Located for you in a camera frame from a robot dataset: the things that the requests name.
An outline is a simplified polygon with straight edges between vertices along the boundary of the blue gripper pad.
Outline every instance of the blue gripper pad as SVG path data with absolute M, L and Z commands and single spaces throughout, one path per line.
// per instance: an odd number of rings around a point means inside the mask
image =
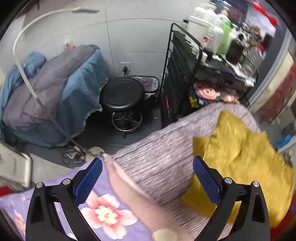
M 100 158 L 97 158 L 95 163 L 91 166 L 89 171 L 84 175 L 83 179 L 74 190 L 74 203 L 77 207 L 79 204 L 85 203 L 102 171 L 102 160 Z
M 219 186 L 199 157 L 193 159 L 193 171 L 205 190 L 209 200 L 218 206 L 221 203 Z

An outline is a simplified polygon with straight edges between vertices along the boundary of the yellow cloth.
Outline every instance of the yellow cloth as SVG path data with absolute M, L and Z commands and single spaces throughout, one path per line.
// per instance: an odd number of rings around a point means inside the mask
M 211 137 L 193 138 L 194 156 L 201 156 L 207 165 L 222 177 L 236 183 L 261 185 L 271 227 L 276 227 L 286 215 L 294 190 L 294 168 L 286 165 L 268 141 L 267 135 L 254 133 L 227 111 L 222 111 Z M 211 203 L 198 178 L 181 197 L 182 202 L 197 213 L 211 217 L 216 205 Z M 234 222 L 240 202 L 236 202 L 229 222 Z

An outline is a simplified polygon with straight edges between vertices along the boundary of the green bottle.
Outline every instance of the green bottle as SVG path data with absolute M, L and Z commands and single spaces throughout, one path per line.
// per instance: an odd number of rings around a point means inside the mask
M 227 40 L 228 40 L 228 36 L 229 36 L 229 33 L 231 31 L 231 22 L 230 21 L 225 21 L 224 22 L 224 25 L 222 27 L 222 30 L 224 31 L 224 35 L 223 35 L 223 38 L 222 38 L 222 41 L 221 41 L 221 44 L 217 50 L 217 55 L 221 55 L 223 53 L 223 50 L 225 48 L 225 45 L 227 43 Z

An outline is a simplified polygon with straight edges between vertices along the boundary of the red cloth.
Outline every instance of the red cloth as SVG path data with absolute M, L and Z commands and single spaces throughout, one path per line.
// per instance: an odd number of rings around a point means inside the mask
M 0 188 L 0 196 L 5 196 L 5 195 L 8 195 L 8 194 L 11 194 L 12 191 L 10 190 L 9 187 L 1 187 Z
M 277 20 L 274 17 L 268 15 L 268 13 L 257 2 L 252 2 L 252 5 L 257 11 L 261 12 L 264 16 L 266 16 L 275 28 L 277 27 Z
M 266 121 L 269 124 L 286 107 L 288 101 L 296 91 L 296 63 L 293 64 L 290 72 L 279 85 L 273 95 L 260 107 L 257 113 L 261 117 L 261 123 Z
M 276 239 L 280 236 L 280 234 L 284 231 L 284 229 L 288 226 L 289 222 L 295 215 L 296 208 L 296 194 L 293 195 L 291 207 L 288 210 L 286 216 L 281 221 L 281 223 L 274 229 L 270 229 L 270 241 L 276 241 Z

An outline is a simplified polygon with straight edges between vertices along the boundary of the electrical cord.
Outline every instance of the electrical cord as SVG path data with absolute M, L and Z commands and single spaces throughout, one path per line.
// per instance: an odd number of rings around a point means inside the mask
M 127 72 L 127 70 L 128 70 L 128 68 L 127 68 L 126 66 L 124 66 L 124 67 L 123 67 L 123 71 L 124 71 L 124 76 L 123 76 L 123 77 L 126 76 L 126 72 Z

